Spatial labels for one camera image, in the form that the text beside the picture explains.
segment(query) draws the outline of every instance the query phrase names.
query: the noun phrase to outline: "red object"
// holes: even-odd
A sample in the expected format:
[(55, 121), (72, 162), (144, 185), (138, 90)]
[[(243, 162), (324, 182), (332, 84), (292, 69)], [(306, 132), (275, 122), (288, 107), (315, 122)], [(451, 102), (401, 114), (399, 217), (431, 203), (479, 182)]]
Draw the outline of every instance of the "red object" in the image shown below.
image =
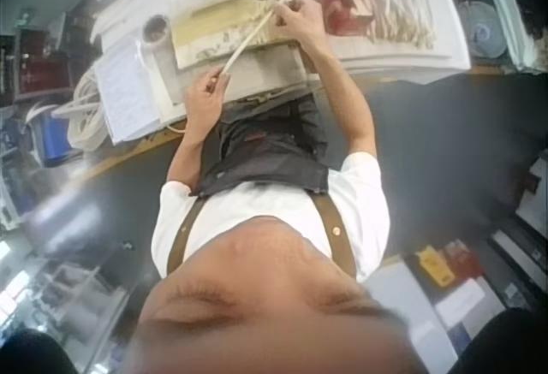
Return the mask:
[(455, 240), (445, 246), (444, 256), (459, 281), (475, 279), (483, 274), (478, 259), (460, 240)]
[(371, 23), (352, 14), (352, 0), (319, 0), (325, 14), (329, 34), (336, 36), (363, 36)]
[(47, 33), (21, 29), (19, 59), (19, 92), (29, 94), (70, 87), (66, 59), (44, 57)]

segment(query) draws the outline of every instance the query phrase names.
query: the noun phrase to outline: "white t-shirt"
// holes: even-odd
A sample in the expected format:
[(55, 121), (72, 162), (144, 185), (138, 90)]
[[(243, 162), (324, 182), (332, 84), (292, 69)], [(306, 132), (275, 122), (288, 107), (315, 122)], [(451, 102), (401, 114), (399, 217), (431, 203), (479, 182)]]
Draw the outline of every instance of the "white t-shirt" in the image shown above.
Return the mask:
[[(377, 160), (367, 153), (348, 156), (340, 172), (330, 170), (329, 194), (341, 213), (356, 262), (357, 281), (363, 282), (380, 265), (390, 229)], [(152, 259), (162, 277), (167, 274), (171, 247), (182, 221), (196, 200), (182, 183), (166, 183), (152, 237)], [(217, 235), (256, 216), (286, 222), (331, 258), (322, 219), (306, 192), (283, 185), (245, 182), (212, 196), (188, 237), (184, 260)]]

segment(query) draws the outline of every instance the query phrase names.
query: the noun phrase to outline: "black apron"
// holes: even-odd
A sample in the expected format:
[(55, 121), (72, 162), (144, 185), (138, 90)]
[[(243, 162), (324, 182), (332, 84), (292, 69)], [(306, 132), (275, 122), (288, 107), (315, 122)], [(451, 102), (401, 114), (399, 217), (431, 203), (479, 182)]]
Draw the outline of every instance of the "black apron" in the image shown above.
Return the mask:
[(246, 181), (298, 187), (310, 195), (324, 223), (333, 261), (355, 278), (354, 256), (343, 220), (329, 197), (329, 169), (318, 162), (327, 143), (312, 96), (243, 121), (221, 126), (221, 161), (202, 176), (168, 260), (168, 274), (182, 264), (188, 236), (206, 201)]

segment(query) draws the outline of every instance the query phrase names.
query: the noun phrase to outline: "wooden stick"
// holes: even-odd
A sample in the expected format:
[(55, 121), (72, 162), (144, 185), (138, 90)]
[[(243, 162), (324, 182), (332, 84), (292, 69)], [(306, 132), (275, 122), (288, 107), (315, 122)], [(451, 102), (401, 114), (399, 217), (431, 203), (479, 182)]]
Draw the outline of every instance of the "wooden stick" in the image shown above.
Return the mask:
[[(287, 0), (278, 0), (278, 3), (285, 3)], [(234, 62), (240, 57), (241, 53), (246, 49), (246, 47), (251, 43), (251, 41), (257, 36), (257, 34), (261, 31), (261, 29), (265, 26), (265, 24), (271, 19), (271, 17), (274, 15), (274, 9), (270, 9), (265, 17), (261, 19), (259, 24), (254, 28), (254, 30), (249, 33), (249, 36), (246, 37), (246, 39), (241, 42), (241, 45), (236, 49), (236, 51), (232, 54), (229, 61), (224, 66), (223, 71), (221, 74), (225, 74), (229, 71), (229, 69), (232, 67)]]

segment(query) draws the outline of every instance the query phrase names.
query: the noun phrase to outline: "blue object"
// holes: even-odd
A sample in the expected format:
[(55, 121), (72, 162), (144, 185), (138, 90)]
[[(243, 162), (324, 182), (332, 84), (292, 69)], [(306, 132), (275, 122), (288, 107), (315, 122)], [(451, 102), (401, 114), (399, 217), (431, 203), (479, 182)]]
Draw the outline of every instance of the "blue object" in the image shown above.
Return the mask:
[(39, 117), (39, 130), (42, 132), (44, 160), (57, 160), (66, 157), (72, 151), (67, 141), (69, 121), (54, 119), (50, 113)]

